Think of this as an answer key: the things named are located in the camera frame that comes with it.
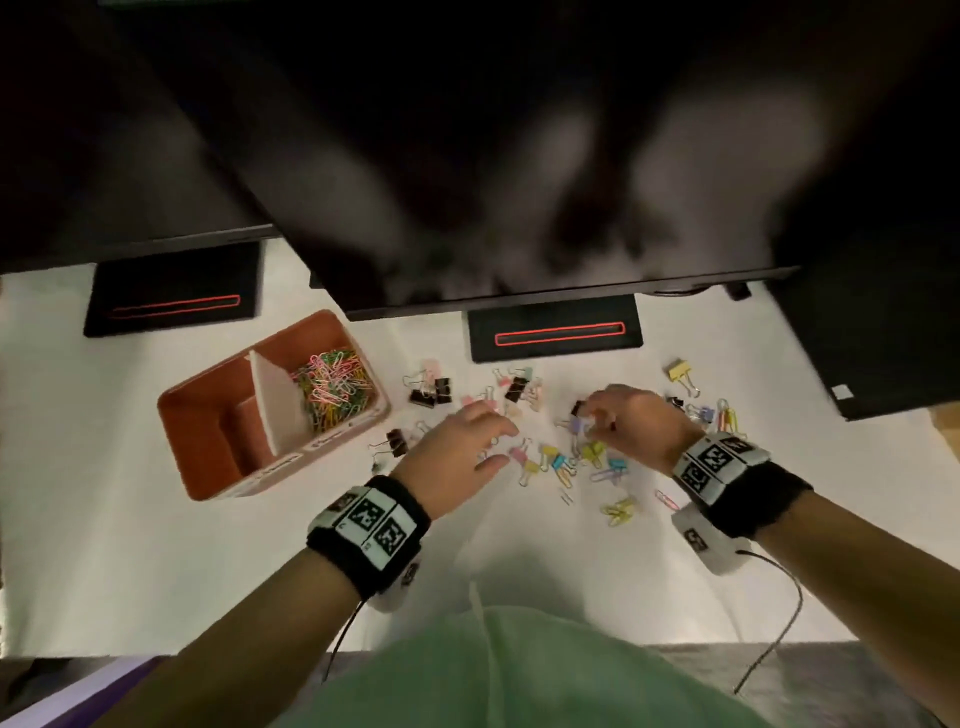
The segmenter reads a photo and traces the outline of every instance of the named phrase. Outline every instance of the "cable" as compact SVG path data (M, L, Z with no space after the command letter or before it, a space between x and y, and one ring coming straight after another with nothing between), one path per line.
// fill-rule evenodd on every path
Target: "cable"
M750 676L754 674L754 670L760 667L760 663L766 660L767 656L777 648L778 644L780 644L783 641L783 638L786 637L786 633L790 631L790 627L793 626L793 623L797 621L797 617L800 616L800 610L802 610L804 607L804 590L801 588L800 582L797 580L796 576L794 576L792 573L787 571L784 567L782 567L776 561L774 561L773 559L768 559L766 556L761 556L758 553L753 553L752 551L747 551L745 549L739 549L737 553L742 553L745 556L754 556L755 558L760 559L761 561L767 562L771 566L777 567L779 570L781 570L783 573L785 573L787 576L793 579L793 585L797 587L797 597L799 597L799 599L797 600L797 609L794 610L793 617L791 617L790 621L788 621L786 623L786 626L783 627L783 631L780 632L780 635L770 643L769 647L763 650L763 654L757 657L754 660L752 665L747 667L747 671L743 674L743 677L740 678L740 682L738 682L736 684L736 687L733 689L734 695L740 692L740 689L743 688L743 686L746 684Z
M359 604L357 608L353 610L353 614L350 615L350 619L347 620L347 624L344 626L343 631L340 633L340 638L337 640L337 643L333 645L333 652L330 653L330 662L326 664L326 670L324 670L324 679L320 681L320 684L326 682L326 678L330 676L330 668L333 667L333 658L337 656L337 650L340 649L340 645L344 641L344 637L347 636L347 631L350 629L350 626L353 624L353 621L357 619L357 615L360 614L360 610L363 609L363 605L367 603L367 600L364 599Z

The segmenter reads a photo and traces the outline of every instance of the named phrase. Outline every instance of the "forearm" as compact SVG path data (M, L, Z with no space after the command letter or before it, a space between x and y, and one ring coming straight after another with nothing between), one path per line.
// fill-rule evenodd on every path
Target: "forearm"
M95 728L266 725L290 704L358 603L339 570L301 551Z
M960 726L960 571L815 493L756 539L907 690Z

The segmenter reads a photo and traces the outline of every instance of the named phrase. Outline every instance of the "orange storage box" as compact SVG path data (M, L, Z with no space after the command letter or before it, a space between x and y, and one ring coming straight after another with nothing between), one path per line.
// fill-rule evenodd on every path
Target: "orange storage box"
M367 370L373 385L367 407L299 447L274 455L257 407L250 351L292 374L311 355L337 349L353 349ZM261 493L390 414L370 362L328 310L171 387L160 395L156 407L183 485L194 500Z

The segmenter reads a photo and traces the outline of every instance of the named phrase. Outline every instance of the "red outline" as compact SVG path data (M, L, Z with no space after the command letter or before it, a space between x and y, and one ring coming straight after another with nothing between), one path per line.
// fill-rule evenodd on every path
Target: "red outline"
M233 303L226 303L223 305L206 305L201 308L183 308L177 311L157 311L156 313L136 313L130 316L114 316L113 314L116 311L141 311L144 308L161 308L163 306L171 305L183 305L185 303L206 303L208 301L227 301L233 300ZM107 314L107 318L113 319L115 321L123 321L125 319L149 319L154 316L172 316L176 313L193 313L194 311L212 311L216 308L236 308L240 305L240 294L231 293L228 296L211 296L205 299L189 299L186 301L168 301L166 303L144 303L143 305L122 305L116 306L110 310L110 313Z
M556 336L552 339L535 339L534 341L515 341L510 344L501 344L501 336L520 336L524 333L546 333L548 331L571 331L580 328L600 328L600 327L620 327L620 331L611 333L590 333L585 336ZM533 328L529 331L504 331L493 337L493 343L498 347L516 347L522 344L546 344L551 341L575 341L576 339L599 339L603 336L623 336L627 332L627 327L622 321L610 321L606 324L583 324L577 327L555 327L555 328Z

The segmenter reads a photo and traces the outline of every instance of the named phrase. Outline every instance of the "table surface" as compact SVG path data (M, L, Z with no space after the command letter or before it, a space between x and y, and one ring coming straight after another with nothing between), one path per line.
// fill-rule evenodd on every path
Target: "table surface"
M337 449L252 497L194 502L183 490L156 413L165 389L320 308L308 272L282 240L268 243L262 311L250 321L84 339L92 266L4 277L0 296L0 528L9 655L164 654L181 649L303 544L310 520L369 475L367 445ZM661 368L693 365L701 401L723 397L740 426L823 495L960 566L960 465L925 410L845 423L773 300L754 286L733 303L722 289L688 299L638 296L646 344L530 362L547 411L517 423L561 442L553 418L612 381L657 391ZM401 376L437 357L455 394L492 383L468 360L459 313L350 324L395 411L383 425L443 415L405 403ZM633 643L763 642L795 606L793 585L760 562L714 577L652 496L679 488L634 467L626 489L641 512L609 528L599 508L624 496L581 478L572 506L552 473L520 488L507 469L434 525L423 568L401 609L365 608L344 649L377 646L468 607L525 604ZM850 639L810 598L792 641Z

